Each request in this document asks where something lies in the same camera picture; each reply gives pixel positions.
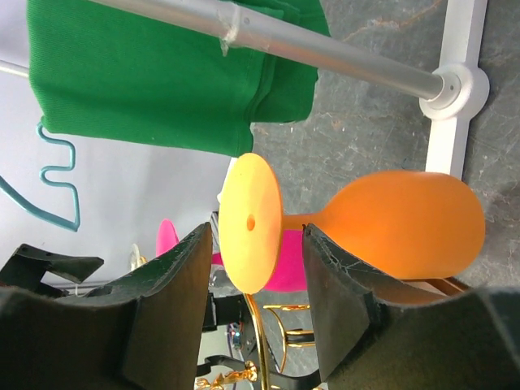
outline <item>green towel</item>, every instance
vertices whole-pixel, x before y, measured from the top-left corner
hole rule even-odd
[[[240,3],[328,33],[316,0]],[[312,67],[244,48],[224,57],[218,38],[86,0],[28,0],[28,29],[50,132],[239,156],[253,147],[251,122],[312,107]]]

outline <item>white bracket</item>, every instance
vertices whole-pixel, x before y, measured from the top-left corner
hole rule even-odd
[[[431,119],[426,171],[462,178],[470,121],[489,95],[489,79],[479,68],[480,44],[488,0],[448,0],[439,68],[443,91],[419,99]]]

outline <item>marble surface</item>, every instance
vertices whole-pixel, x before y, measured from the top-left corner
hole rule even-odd
[[[427,71],[436,69],[446,0],[323,0],[335,39]],[[463,180],[486,212],[482,253],[461,279],[470,285],[520,284],[520,2],[489,2],[481,68],[491,81],[487,105],[472,121]],[[255,126],[255,152],[274,167],[287,213],[323,208],[348,182],[373,171],[424,169],[430,122],[418,100],[322,71],[314,110],[303,123]],[[261,303],[303,303],[306,294],[259,294]],[[289,327],[311,327],[310,316]],[[267,333],[280,355],[276,324]],[[313,349],[290,352],[287,372],[317,366]]]

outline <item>orange vase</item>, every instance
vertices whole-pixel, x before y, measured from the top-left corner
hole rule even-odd
[[[236,161],[219,212],[232,282],[255,293],[276,269],[283,230],[312,223],[341,248],[402,280],[447,278],[477,257],[485,236],[478,198],[445,174],[382,171],[347,184],[316,214],[282,215],[280,187],[256,154]]]

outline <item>pink vase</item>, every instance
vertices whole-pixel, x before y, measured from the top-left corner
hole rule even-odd
[[[306,271],[303,267],[303,252],[301,240],[303,232],[286,230],[282,239],[278,265],[275,273],[267,283],[265,289],[278,293],[292,293],[307,289]],[[174,224],[164,219],[158,230],[156,256],[160,256],[179,244],[179,237]],[[215,253],[211,263],[222,266],[220,253]]]

